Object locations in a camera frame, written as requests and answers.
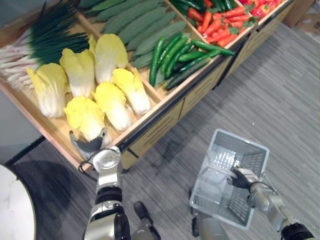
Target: white round table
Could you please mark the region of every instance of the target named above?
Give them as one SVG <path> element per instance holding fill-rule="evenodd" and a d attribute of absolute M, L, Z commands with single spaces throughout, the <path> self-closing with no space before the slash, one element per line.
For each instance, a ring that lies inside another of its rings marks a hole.
<path fill-rule="evenodd" d="M 30 195 L 17 176 L 0 165 L 0 239 L 35 238 L 36 218 Z"/>

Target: green onion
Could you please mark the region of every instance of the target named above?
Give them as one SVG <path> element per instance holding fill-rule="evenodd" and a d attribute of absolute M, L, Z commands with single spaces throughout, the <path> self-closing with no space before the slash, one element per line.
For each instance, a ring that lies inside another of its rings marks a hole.
<path fill-rule="evenodd" d="M 60 0 L 45 12 L 44 3 L 37 21 L 13 44 L 0 48 L 0 73 L 13 88 L 32 84 L 26 67 L 36 70 L 44 64 L 58 64 L 64 48 L 80 53 L 89 47 L 85 32 L 71 34 L 69 31 L 77 21 L 73 4 L 73 0 Z"/>

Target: white plastic basket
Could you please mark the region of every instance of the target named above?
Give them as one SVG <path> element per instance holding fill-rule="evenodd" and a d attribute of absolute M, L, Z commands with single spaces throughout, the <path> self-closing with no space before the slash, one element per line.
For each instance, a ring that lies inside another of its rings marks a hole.
<path fill-rule="evenodd" d="M 235 227 L 247 230 L 254 210 L 247 189 L 228 184 L 233 167 L 252 170 L 262 181 L 269 149 L 222 129 L 214 132 L 195 182 L 190 206 Z"/>

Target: wooden display shelf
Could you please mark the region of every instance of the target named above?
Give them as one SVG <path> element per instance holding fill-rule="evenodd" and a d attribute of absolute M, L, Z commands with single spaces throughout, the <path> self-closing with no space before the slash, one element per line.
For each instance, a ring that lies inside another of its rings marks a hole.
<path fill-rule="evenodd" d="M 203 40 L 205 38 L 178 12 L 172 4 L 165 0 L 170 6 L 169 11 L 176 11 L 174 21 L 186 21 L 187 33 L 193 39 Z M 0 38 L 0 46 L 11 43 L 19 37 L 23 29 L 35 19 L 36 14 L 23 18 L 11 27 L 4 30 L 5 38 Z M 101 36 L 99 32 L 104 23 L 91 24 L 81 13 L 77 12 L 77 24 L 72 32 L 87 32 L 96 39 Z M 246 29 L 239 37 L 226 46 L 234 49 L 237 44 L 251 33 L 255 33 L 256 27 Z M 116 145 L 122 151 L 122 164 L 125 169 L 134 164 L 151 148 L 166 132 L 168 132 L 188 111 L 190 111 L 213 87 L 221 80 L 221 76 L 230 62 L 235 57 L 217 56 L 211 62 L 195 72 L 179 86 L 167 92 L 160 88 L 153 88 L 149 84 L 149 69 L 139 69 L 143 86 L 151 103 L 151 109 L 143 116 L 136 116 L 130 111 L 132 126 L 124 132 L 117 132 L 106 122 L 107 129 L 112 138 L 112 145 Z M 69 160 L 75 167 L 83 161 L 79 153 L 71 144 L 66 117 L 47 118 L 43 116 L 38 107 L 38 101 L 34 91 L 15 91 L 9 85 L 0 80 L 0 89 L 13 102 L 13 104 L 26 116 L 26 118 Z"/>
<path fill-rule="evenodd" d="M 249 39 L 238 53 L 236 60 L 228 70 L 226 76 L 233 73 L 268 37 L 286 17 L 294 0 L 284 0 L 273 11 L 258 22 L 257 28 L 250 34 Z"/>
<path fill-rule="evenodd" d="M 36 19 L 36 15 L 37 14 L 29 16 L 27 19 L 30 21 L 34 21 Z M 75 16 L 77 17 L 77 23 L 70 29 L 71 33 L 86 32 L 88 33 L 88 35 L 92 34 L 96 39 L 101 36 L 101 34 L 88 22 L 86 18 L 84 18 L 82 14 L 76 13 Z M 6 37 L 1 39 L 1 45 L 5 46 L 6 44 L 9 44 L 17 39 L 24 32 L 28 25 L 28 21 L 24 21 L 23 23 L 18 22 L 11 25 L 5 30 Z M 127 68 L 129 70 L 132 70 L 133 67 L 128 65 Z M 107 120 L 105 120 L 107 130 L 112 139 L 111 145 L 117 145 L 117 143 L 122 141 L 126 137 L 126 135 L 128 135 L 131 131 L 134 131 L 135 127 L 137 127 L 146 118 L 148 118 L 156 105 L 162 100 L 162 97 L 157 93 L 157 91 L 155 91 L 153 87 L 150 86 L 148 82 L 144 80 L 142 80 L 142 82 L 148 95 L 151 109 L 143 116 L 136 115 L 131 109 L 128 109 L 127 112 L 129 113 L 133 124 L 124 132 L 117 132 L 111 126 L 111 124 Z M 8 85 L 4 76 L 1 76 L 0 89 L 64 157 L 66 157 L 75 167 L 79 166 L 83 159 L 70 141 L 69 131 L 71 130 L 71 128 L 65 116 L 60 118 L 45 117 L 44 115 L 42 115 L 39 109 L 38 99 L 34 89 L 23 89 L 20 91 L 16 91 Z M 66 103 L 68 103 L 68 101 L 72 99 L 71 94 L 68 93 L 65 96 L 65 99 Z M 74 133 L 76 134 L 76 136 L 81 136 L 78 131 L 74 131 Z M 124 159 L 131 158 L 130 153 L 126 153 L 123 156 Z"/>

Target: red chili pepper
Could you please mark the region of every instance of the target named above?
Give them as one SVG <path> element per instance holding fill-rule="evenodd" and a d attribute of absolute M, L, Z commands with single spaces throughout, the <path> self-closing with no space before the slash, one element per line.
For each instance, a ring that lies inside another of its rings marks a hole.
<path fill-rule="evenodd" d="M 203 23 L 202 23 L 202 31 L 203 32 L 205 30 L 207 30 L 207 28 L 209 27 L 209 24 L 211 22 L 211 18 L 212 18 L 212 13 L 209 11 L 206 11 L 204 14 Z"/>
<path fill-rule="evenodd" d="M 241 16 L 229 17 L 228 20 L 230 22 L 238 22 L 238 21 L 248 22 L 250 18 L 251 18 L 250 15 L 241 15 Z"/>
<path fill-rule="evenodd" d="M 220 19 L 214 20 L 213 23 L 210 24 L 210 26 L 204 31 L 204 35 L 211 35 L 213 32 L 217 31 L 221 26 Z"/>
<path fill-rule="evenodd" d="M 228 18 L 225 18 L 225 19 L 223 20 L 223 23 L 228 25 L 228 24 L 231 23 L 231 21 L 230 21 Z"/>
<path fill-rule="evenodd" d="M 188 18 L 194 19 L 194 20 L 201 22 L 201 23 L 204 21 L 204 18 L 202 17 L 202 15 L 192 7 L 189 7 L 187 16 L 188 16 Z"/>
<path fill-rule="evenodd" d="M 241 29 L 244 26 L 243 21 L 234 21 L 230 23 L 233 28 Z"/>
<path fill-rule="evenodd" d="M 222 19 L 222 16 L 220 13 L 216 12 L 215 14 L 212 15 L 212 20 L 217 20 L 217 19 Z"/>
<path fill-rule="evenodd" d="M 197 30 L 198 30 L 199 33 L 202 34 L 202 25 L 199 25 L 199 26 L 197 27 Z"/>
<path fill-rule="evenodd" d="M 210 43 L 210 44 L 213 44 L 213 43 L 214 43 L 212 36 L 207 36 L 207 37 L 206 37 L 206 40 L 207 40 L 208 43 Z"/>
<path fill-rule="evenodd" d="M 210 0 L 204 0 L 204 4 L 207 8 L 212 8 L 214 6 Z"/>
<path fill-rule="evenodd" d="M 227 28 L 226 30 L 222 30 L 222 32 L 218 33 L 216 36 L 212 36 L 212 40 L 214 42 L 218 42 L 228 36 L 230 36 L 230 30 Z"/>
<path fill-rule="evenodd" d="M 231 11 L 226 11 L 226 12 L 222 12 L 221 16 L 225 17 L 225 18 L 231 18 L 231 17 L 236 17 L 236 16 L 241 16 L 241 15 L 245 15 L 246 12 L 249 12 L 251 9 L 253 8 L 252 5 L 246 5 L 244 6 L 238 6 L 235 9 L 231 10 Z"/>
<path fill-rule="evenodd" d="M 221 39 L 220 41 L 217 42 L 218 46 L 220 46 L 221 48 L 224 48 L 225 46 L 227 46 L 229 43 L 231 43 L 233 40 L 235 40 L 238 37 L 237 34 L 232 34 L 230 36 L 227 36 L 223 39 Z"/>

